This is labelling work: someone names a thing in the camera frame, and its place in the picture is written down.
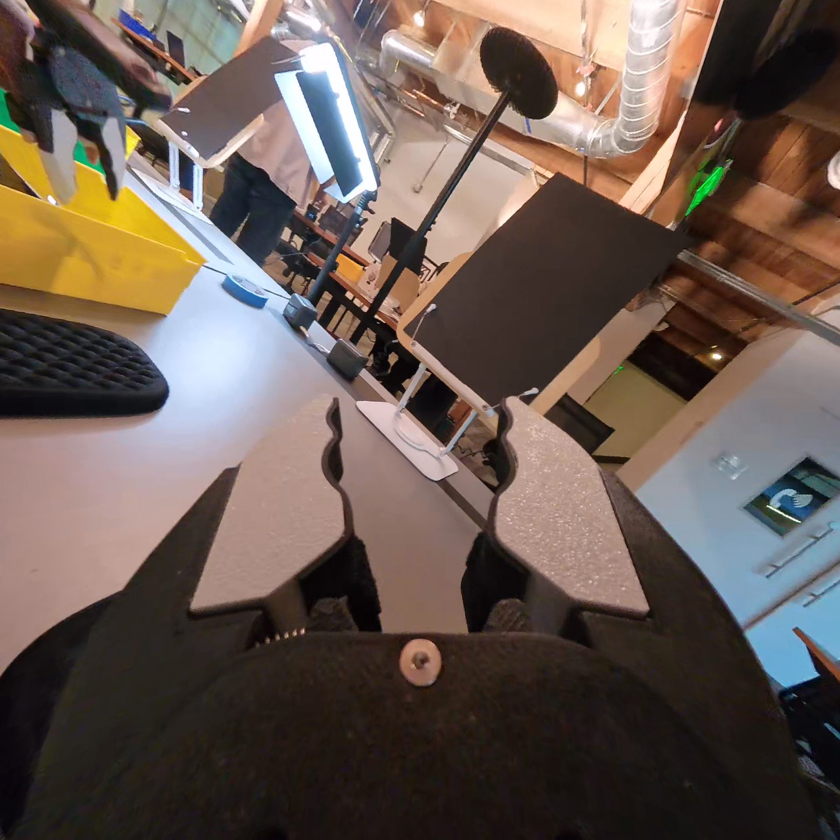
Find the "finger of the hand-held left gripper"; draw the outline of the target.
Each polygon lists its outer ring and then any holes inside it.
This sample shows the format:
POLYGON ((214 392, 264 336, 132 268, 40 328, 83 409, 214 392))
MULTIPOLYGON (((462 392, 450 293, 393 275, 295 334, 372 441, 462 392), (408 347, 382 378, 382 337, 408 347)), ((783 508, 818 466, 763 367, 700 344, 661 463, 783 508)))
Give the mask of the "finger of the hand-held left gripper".
POLYGON ((51 109, 46 127, 46 139, 40 145, 40 159, 52 196, 59 205, 67 205, 77 192, 77 126, 65 112, 51 109))
POLYGON ((105 119, 98 128, 98 152, 111 200, 119 198, 127 169, 124 119, 105 119))

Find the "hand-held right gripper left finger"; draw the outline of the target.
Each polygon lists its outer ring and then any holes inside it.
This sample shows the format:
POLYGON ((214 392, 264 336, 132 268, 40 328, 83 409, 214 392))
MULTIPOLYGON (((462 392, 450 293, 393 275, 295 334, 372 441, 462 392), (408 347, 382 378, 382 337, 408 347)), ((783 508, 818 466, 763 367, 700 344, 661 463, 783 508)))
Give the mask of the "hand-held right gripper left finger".
POLYGON ((332 598, 359 630, 382 630, 375 578, 341 486, 341 439, 340 400, 320 395, 244 459, 190 614, 258 610, 274 631, 302 632, 316 603, 332 598))

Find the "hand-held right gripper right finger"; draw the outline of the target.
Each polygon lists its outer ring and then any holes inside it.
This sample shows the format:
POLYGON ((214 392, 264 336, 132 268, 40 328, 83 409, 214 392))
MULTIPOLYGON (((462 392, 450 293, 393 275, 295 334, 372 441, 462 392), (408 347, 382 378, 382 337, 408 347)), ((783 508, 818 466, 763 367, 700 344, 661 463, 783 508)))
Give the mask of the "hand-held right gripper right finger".
POLYGON ((643 621, 650 607, 600 467, 518 397, 498 422, 499 486, 469 552, 463 603, 470 632, 497 604, 524 605, 537 632, 577 613, 643 621))

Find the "yellow plastic bin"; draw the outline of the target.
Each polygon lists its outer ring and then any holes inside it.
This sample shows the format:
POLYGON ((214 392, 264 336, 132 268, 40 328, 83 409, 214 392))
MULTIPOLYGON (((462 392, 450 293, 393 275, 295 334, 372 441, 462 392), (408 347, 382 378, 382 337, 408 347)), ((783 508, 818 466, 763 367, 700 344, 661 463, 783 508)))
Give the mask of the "yellow plastic bin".
POLYGON ((112 201, 101 167, 76 153, 77 193, 55 195, 36 147, 2 112, 3 160, 34 196, 2 186, 2 283, 169 314, 206 258, 136 193, 112 201))

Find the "black board on white stand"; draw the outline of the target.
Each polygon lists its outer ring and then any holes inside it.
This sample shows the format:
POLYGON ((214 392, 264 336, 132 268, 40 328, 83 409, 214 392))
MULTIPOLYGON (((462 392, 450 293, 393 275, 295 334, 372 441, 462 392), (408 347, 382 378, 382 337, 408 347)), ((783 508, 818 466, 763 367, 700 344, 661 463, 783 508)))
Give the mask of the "black board on white stand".
POLYGON ((402 315, 396 339, 473 414, 543 392, 690 237, 570 177, 550 178, 402 315))
POLYGON ((192 165, 196 214, 203 209, 203 173, 226 162, 261 127, 264 113, 281 98, 276 75, 300 67, 296 51, 264 37, 197 79, 168 113, 150 121, 169 148, 173 193, 180 182, 179 153, 192 165))

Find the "blue tape roll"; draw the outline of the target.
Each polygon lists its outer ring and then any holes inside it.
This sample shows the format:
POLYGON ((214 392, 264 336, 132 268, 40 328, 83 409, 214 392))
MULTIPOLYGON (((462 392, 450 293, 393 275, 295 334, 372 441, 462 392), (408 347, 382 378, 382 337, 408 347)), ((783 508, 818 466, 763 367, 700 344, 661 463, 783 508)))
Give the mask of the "blue tape roll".
POLYGON ((231 298, 251 308, 262 309, 269 299, 265 288, 242 276, 226 274, 222 281, 222 289, 231 298))

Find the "black mesh cushion pad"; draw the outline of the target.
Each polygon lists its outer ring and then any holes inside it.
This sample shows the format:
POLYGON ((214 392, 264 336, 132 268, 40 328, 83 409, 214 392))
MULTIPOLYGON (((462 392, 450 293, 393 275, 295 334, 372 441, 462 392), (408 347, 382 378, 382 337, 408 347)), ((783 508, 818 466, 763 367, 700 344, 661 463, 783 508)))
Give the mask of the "black mesh cushion pad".
POLYGON ((167 380, 134 342, 88 324, 1 310, 1 417, 108 418, 159 411, 167 380))

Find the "led light panel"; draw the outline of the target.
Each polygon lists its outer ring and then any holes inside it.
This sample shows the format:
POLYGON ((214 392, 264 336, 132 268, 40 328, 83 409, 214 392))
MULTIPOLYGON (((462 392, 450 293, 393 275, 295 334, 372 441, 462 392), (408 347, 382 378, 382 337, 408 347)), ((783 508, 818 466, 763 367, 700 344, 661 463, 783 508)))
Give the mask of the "led light panel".
POLYGON ((324 191, 339 203, 377 193, 379 167, 336 46, 311 45, 271 64, 280 96, 324 191))

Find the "door window with phone icon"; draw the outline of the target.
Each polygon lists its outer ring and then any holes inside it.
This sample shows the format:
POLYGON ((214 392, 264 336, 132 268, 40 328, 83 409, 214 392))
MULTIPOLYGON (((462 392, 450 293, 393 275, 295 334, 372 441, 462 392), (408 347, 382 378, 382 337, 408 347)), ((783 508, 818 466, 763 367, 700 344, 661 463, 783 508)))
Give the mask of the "door window with phone icon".
POLYGON ((838 473, 806 456, 750 499, 743 510, 784 537, 834 501, 838 493, 838 473))

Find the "black light stand pole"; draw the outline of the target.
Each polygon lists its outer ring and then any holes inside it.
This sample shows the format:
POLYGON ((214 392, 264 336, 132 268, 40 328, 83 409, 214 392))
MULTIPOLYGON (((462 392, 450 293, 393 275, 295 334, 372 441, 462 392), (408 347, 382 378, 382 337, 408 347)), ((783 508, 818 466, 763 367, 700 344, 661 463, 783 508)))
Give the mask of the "black light stand pole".
POLYGON ((378 190, 364 191, 360 195, 357 203, 353 208, 350 218, 343 226, 341 234, 336 239, 335 245, 329 252, 328 257, 324 260, 316 279, 311 284, 311 288, 308 292, 308 300, 314 307, 316 307, 319 303, 322 294, 325 291, 329 275, 337 266, 338 257, 340 254, 342 254, 344 247, 347 245, 348 240, 351 237, 352 232, 354 231, 357 223, 361 220, 362 215, 367 209, 367 207, 371 203, 374 203, 377 197, 378 190))

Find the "wooden office desk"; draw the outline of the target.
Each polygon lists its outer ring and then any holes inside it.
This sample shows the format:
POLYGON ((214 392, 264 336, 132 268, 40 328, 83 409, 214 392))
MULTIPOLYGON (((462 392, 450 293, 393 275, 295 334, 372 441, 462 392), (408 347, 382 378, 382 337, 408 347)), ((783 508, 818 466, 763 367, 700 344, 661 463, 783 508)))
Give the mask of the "wooden office desk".
POLYGON ((816 642, 798 626, 792 632, 803 643, 808 651, 815 670, 820 676, 831 676, 839 684, 839 660, 830 654, 822 645, 816 642))

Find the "green exit sign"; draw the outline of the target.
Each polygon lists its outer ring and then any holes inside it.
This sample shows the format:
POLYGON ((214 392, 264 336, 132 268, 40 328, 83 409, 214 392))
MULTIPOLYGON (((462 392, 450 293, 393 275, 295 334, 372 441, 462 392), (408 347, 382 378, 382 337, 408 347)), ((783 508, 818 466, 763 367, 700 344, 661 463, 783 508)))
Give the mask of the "green exit sign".
POLYGON ((699 205, 713 195, 732 166, 732 158, 722 161, 709 161, 696 173, 689 185, 689 201, 684 212, 688 218, 699 205))

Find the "black round speaker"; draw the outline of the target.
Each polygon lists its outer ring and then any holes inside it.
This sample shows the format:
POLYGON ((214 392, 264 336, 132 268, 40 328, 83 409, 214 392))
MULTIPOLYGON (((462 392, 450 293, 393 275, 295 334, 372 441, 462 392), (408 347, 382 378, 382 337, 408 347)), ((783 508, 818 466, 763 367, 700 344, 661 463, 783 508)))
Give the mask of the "black round speaker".
POLYGON ((790 106, 838 60, 838 2, 722 2, 692 103, 754 121, 790 106))

